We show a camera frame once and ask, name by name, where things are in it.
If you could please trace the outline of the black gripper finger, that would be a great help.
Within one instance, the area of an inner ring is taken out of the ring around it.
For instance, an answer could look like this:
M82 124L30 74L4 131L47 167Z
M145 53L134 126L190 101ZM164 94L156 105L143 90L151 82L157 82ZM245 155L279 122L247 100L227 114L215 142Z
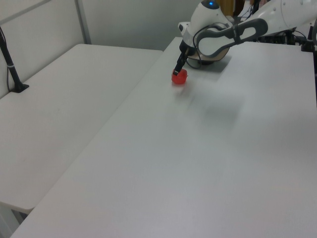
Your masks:
M180 71L182 70L185 63L186 63L186 54L181 53L178 60L177 60L176 67L174 68L172 74L178 75L180 73Z

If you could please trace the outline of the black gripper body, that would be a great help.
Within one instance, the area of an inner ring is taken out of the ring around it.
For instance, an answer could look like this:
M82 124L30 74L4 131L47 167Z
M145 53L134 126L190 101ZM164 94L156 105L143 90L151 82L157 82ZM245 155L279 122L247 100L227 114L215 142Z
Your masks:
M179 49L181 51L181 54L186 57L194 56L196 53L196 49L187 45L183 40L180 43Z

